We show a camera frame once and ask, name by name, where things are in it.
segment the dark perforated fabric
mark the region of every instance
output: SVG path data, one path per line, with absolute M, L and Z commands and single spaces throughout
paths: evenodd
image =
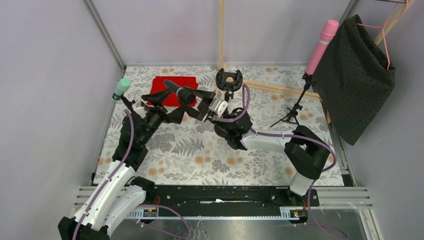
M 354 145 L 395 87 L 395 68 L 358 15 L 346 19 L 313 74 L 340 136 Z

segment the metal floor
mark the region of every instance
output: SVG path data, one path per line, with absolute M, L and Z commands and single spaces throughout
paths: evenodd
M 314 209 L 314 216 L 323 224 L 341 228 L 350 240 L 366 240 L 366 233 L 359 213 L 355 209 L 324 210 Z M 288 226 L 288 221 L 281 220 L 189 220 L 191 226 L 190 240 L 330 240 L 331 236 L 318 226 Z M 185 235 L 187 231 L 180 220 L 158 219 L 153 226 L 175 234 Z M 338 232 L 331 233 L 342 237 Z M 113 233 L 111 240 L 177 240 L 147 227 L 141 228 L 134 220 L 124 220 Z

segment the red cloth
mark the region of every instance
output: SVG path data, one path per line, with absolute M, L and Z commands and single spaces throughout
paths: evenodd
M 197 89 L 199 84 L 196 82 L 195 76 L 156 76 L 151 83 L 150 94 L 159 93 L 165 91 L 167 87 L 164 85 L 165 80 L 171 80 L 172 82 L 178 84 L 181 87 L 190 87 Z M 173 92 L 162 102 L 163 106 L 170 107 L 179 107 L 181 104 L 177 102 L 177 95 Z M 192 104 L 189 104 L 190 107 L 196 105 L 197 100 L 195 99 Z

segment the mini tripod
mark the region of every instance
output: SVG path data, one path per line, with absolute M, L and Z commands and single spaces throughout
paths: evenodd
M 307 74 L 306 72 L 303 74 L 302 79 L 305 80 L 305 85 L 303 86 L 303 91 L 300 94 L 299 99 L 294 104 L 294 106 L 290 109 L 287 107 L 289 112 L 280 120 L 278 120 L 276 123 L 272 124 L 270 128 L 274 127 L 274 125 L 278 124 L 279 122 L 286 122 L 290 124 L 297 124 L 299 125 L 299 121 L 296 118 L 298 115 L 298 110 L 302 110 L 302 106 L 299 104 L 305 95 L 306 91 L 309 90 L 309 88 L 313 85 L 315 85 L 315 82 L 312 82 L 312 75 Z

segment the pink cylinder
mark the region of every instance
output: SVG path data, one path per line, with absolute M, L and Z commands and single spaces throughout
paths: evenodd
M 309 60 L 309 64 L 305 70 L 308 75 L 314 74 L 318 63 L 321 61 L 321 58 L 327 49 L 327 46 L 336 35 L 338 27 L 339 22 L 334 19 L 330 19 L 327 21 L 324 28 L 322 28 L 321 35 L 319 36 L 319 42 L 316 44 L 315 51 L 313 52 L 312 57 Z

